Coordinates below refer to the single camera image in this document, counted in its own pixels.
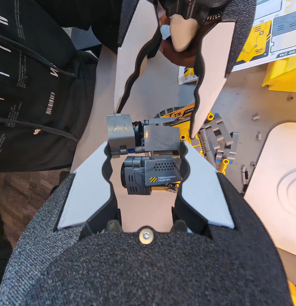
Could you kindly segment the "grey brick panel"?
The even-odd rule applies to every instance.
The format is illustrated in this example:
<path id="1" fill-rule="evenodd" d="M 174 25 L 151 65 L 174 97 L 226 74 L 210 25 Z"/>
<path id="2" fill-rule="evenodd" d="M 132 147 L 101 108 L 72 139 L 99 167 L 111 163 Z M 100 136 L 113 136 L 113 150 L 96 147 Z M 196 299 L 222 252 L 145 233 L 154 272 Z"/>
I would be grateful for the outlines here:
<path id="1" fill-rule="evenodd" d="M 108 142 L 112 158 L 127 155 L 129 150 L 135 149 L 135 133 L 129 114 L 108 114 L 106 116 Z"/>

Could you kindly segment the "person's left forearm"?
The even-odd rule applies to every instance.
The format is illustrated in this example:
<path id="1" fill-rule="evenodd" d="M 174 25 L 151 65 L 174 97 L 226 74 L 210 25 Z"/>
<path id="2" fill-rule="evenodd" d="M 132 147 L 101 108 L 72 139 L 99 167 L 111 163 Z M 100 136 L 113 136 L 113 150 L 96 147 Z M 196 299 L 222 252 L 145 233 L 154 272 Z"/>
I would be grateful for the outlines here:
<path id="1" fill-rule="evenodd" d="M 61 27 L 89 30 L 112 52 L 118 51 L 122 0 L 36 0 Z"/>

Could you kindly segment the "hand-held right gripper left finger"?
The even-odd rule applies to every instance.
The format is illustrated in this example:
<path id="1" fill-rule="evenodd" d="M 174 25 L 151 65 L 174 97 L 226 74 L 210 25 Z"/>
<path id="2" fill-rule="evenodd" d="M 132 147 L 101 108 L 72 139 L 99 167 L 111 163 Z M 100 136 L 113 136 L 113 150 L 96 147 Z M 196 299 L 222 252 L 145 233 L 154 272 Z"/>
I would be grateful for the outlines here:
<path id="1" fill-rule="evenodd" d="M 73 173 L 62 212 L 53 231 L 84 225 L 88 233 L 101 233 L 109 220 L 119 220 L 113 184 L 111 149 L 105 141 Z"/>

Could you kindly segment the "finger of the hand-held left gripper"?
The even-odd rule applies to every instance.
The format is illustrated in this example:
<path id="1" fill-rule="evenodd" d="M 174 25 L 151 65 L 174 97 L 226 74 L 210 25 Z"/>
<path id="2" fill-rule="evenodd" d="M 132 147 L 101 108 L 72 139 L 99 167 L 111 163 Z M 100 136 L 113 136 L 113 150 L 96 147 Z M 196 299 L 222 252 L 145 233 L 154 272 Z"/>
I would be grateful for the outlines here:
<path id="1" fill-rule="evenodd" d="M 142 63 L 156 55 L 162 35 L 158 1 L 124 0 L 122 3 L 115 78 L 114 113 L 121 113 Z"/>
<path id="2" fill-rule="evenodd" d="M 226 68 L 234 22 L 220 22 L 209 28 L 200 39 L 194 65 L 199 79 L 194 91 L 195 107 L 191 114 L 190 137 L 200 130 L 222 87 L 226 82 Z"/>

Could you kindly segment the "yellow grey brick robot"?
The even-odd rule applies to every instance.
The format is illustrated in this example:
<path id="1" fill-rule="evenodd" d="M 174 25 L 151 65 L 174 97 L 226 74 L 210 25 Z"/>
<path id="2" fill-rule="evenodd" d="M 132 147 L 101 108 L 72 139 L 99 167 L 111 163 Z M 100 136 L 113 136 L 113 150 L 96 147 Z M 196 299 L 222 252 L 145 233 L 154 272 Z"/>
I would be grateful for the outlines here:
<path id="1" fill-rule="evenodd" d="M 194 103 L 165 109 L 154 117 L 155 126 L 179 129 L 181 142 L 187 142 L 226 175 L 236 159 L 238 132 L 228 133 L 218 113 L 208 113 L 194 139 L 190 138 L 190 116 Z M 121 183 L 129 195 L 150 195 L 153 190 L 176 193 L 181 183 L 180 150 L 149 151 L 145 156 L 127 156 L 121 167 Z"/>

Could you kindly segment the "sticker sheet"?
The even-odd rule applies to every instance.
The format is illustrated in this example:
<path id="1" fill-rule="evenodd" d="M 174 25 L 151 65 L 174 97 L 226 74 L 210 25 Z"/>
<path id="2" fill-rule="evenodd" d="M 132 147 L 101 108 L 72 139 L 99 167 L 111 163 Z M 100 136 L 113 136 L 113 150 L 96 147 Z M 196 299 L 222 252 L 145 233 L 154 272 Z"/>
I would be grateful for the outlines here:
<path id="1" fill-rule="evenodd" d="M 249 36 L 232 70 L 260 64 L 296 52 L 296 1 L 255 1 L 256 10 Z M 195 20 L 172 17 L 171 29 L 198 30 Z"/>

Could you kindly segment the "white book stand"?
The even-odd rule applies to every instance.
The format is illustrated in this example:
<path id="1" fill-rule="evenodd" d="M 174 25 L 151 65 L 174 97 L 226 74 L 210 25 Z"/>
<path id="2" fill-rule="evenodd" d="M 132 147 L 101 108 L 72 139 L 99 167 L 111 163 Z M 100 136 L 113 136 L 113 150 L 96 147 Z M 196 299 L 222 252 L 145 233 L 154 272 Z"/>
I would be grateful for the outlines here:
<path id="1" fill-rule="evenodd" d="M 244 198 L 275 245 L 296 255 L 296 123 L 269 132 Z"/>

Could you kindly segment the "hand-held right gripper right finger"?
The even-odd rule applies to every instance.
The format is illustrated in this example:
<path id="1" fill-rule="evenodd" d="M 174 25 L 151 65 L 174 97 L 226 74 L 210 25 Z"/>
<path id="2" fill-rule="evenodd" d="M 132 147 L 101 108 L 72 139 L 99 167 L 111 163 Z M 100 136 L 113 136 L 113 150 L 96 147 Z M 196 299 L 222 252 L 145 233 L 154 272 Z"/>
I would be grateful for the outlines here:
<path id="1" fill-rule="evenodd" d="M 175 213 L 190 230 L 204 230 L 207 224 L 234 229 L 216 169 L 187 141 L 181 143 L 181 184 Z"/>

